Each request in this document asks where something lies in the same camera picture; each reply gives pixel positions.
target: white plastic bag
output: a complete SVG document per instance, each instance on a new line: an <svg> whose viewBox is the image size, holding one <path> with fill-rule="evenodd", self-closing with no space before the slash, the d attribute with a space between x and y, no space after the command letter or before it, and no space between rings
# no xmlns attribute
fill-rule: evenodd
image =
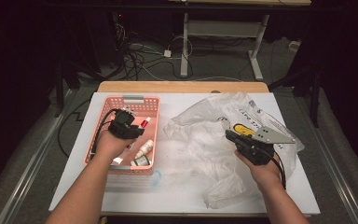
<svg viewBox="0 0 358 224"><path fill-rule="evenodd" d="M304 148L301 141L270 114L258 108L245 92L222 93L192 105L164 127L170 138L186 142L186 150L198 162L197 172L215 180L203 193L207 207L221 208L258 193L248 167L233 153L235 145L225 131L234 124L257 131L262 126L296 139L294 144L275 144L282 159L286 179L296 168L296 154Z"/></svg>

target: gray floor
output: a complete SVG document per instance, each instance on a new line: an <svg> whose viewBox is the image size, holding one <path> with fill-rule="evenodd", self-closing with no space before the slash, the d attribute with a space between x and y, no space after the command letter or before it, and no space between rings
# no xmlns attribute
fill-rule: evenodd
<svg viewBox="0 0 358 224"><path fill-rule="evenodd" d="M257 56L264 82L267 84L285 76L290 67L295 53L287 49L289 40L282 39L275 43L263 43ZM187 80L211 80L211 81L255 81L252 68L247 59L247 50L252 49L253 40L245 39L237 47L216 48L211 52L211 48L203 44L204 47L195 47L190 62L193 75ZM144 50L163 52L164 48L153 42L145 44ZM144 54L145 60L150 61L157 57L154 54ZM175 59L166 60L173 64L175 74L179 74L180 61ZM144 64L144 68L153 63ZM64 118L69 116L77 106L87 101L92 93L96 91L98 83L90 80L85 75L79 75L81 87L77 91L68 91L66 104L63 114L54 118L56 105L54 104L54 92L51 96L51 107L39 119L34 127L23 138L21 144L7 163L5 171L0 176L0 220L2 223L43 223L49 215L48 207L51 202L54 190L57 187L62 171L66 164L66 157L60 151L57 141L57 125ZM139 73L139 80L179 80L172 74L170 63L160 63L144 69ZM296 134L305 144L306 148L299 153L303 166L309 178L312 190L315 193L317 202L321 209L321 214L310 218L311 223L358 223L358 160L351 154L351 149L340 131L339 125L329 111L328 101L324 94L321 94L321 104L319 119L322 123L319 129L315 129L308 118L308 101L305 98L295 98L290 88L279 88L274 90L278 105L287 127ZM81 127L81 119L85 116L88 104L79 107L79 118L72 115L62 126L60 133L62 148L66 153L70 153L73 143L76 140L77 132ZM48 132L52 132L52 137L48 138ZM351 156L353 161L350 171L355 171L354 177L351 172L337 171L334 161L332 162L326 151L333 151L347 148L346 155ZM24 171L32 170L34 175L25 175ZM15 190L21 177L29 177L29 181L20 186L25 191L18 193ZM13 200L11 195L20 195ZM3 212L7 202L17 204L6 207L8 214ZM188 218L156 218L156 217L116 217L116 222L128 223L185 223ZM244 223L241 218L197 218L191 221L198 223ZM250 223L266 223L265 219L250 219Z"/></svg>

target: white bottle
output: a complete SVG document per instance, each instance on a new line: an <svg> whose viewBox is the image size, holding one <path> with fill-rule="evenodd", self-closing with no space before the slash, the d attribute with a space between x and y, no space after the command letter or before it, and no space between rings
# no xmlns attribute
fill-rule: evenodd
<svg viewBox="0 0 358 224"><path fill-rule="evenodd" d="M138 159L142 157L143 155L146 155L152 148L153 148L153 140L149 139L146 143L144 143L140 148L138 153L135 155L135 159Z"/></svg>

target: table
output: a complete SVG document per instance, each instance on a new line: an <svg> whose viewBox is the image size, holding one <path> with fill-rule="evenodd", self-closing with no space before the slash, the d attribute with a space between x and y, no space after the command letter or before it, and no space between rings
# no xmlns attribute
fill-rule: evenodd
<svg viewBox="0 0 358 224"><path fill-rule="evenodd" d="M310 0L187 0L182 1L189 3L213 3L213 4L242 4L242 5L284 5L284 6L309 6ZM264 15L261 22L239 22L239 21L200 21L190 20L188 13L185 13L184 31L183 31L183 50L181 61L181 77L187 77L188 52L187 43L189 35L214 35L214 36L233 36L233 37L255 37L255 47L248 51L249 60L254 71L256 80L263 80L260 66L257 62L257 52L260 49L261 41L263 40L264 32L267 28L269 15Z"/></svg>
<svg viewBox="0 0 358 224"><path fill-rule="evenodd" d="M190 106L216 91L248 91L256 104L282 121L279 108L272 93L267 92L264 83L246 82L103 82L91 100L89 111L76 139L71 156L62 174L62 179L54 194L49 210L54 209L63 194L69 189L84 167L83 160L88 142L97 122L104 97L113 94L156 94L160 97L160 116L156 148L155 173L152 175L110 175L106 185L102 215L131 216L196 216L196 217L252 217L265 215L266 208L261 195L256 195L243 203L221 209L207 209L200 193L203 179L191 176L178 169L175 164L186 160L185 153L176 153L180 148L172 147L164 139L162 127L183 106ZM288 193L306 215L319 214L319 208L310 189L299 158L296 169L287 182Z"/></svg>

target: pink basket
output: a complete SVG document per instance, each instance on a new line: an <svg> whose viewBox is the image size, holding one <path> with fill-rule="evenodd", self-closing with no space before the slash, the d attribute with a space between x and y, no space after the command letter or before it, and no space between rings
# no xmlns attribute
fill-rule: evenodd
<svg viewBox="0 0 358 224"><path fill-rule="evenodd" d="M95 125L94 134L90 139L89 148L87 150L86 158L84 160L85 165L90 162L90 153L95 138L95 134L98 131L100 123L103 121L103 117L114 108L122 109L123 107L129 107L134 111L133 116L135 121L133 125L139 125L147 117L150 117L151 120L145 127L145 132L143 135L139 136L135 141L131 149L125 149L124 152L119 156L119 159L122 160L121 163L118 163L117 160L112 161L112 164L109 167L110 174L119 174L119 175L152 175L153 174L153 164L155 161L156 154L156 137L157 137L157 127L158 127L158 112L159 112L159 98L157 96L135 96L135 95L124 95L124 96L107 96L103 108L98 119L97 124ZM112 113L106 118L106 121L114 119L115 113ZM106 123L101 131L107 130L110 123ZM130 164L131 161L135 158L136 153L139 151L139 148L147 141L153 140L154 145L152 149L147 153L146 157L149 160L149 165L143 166L133 166Z"/></svg>

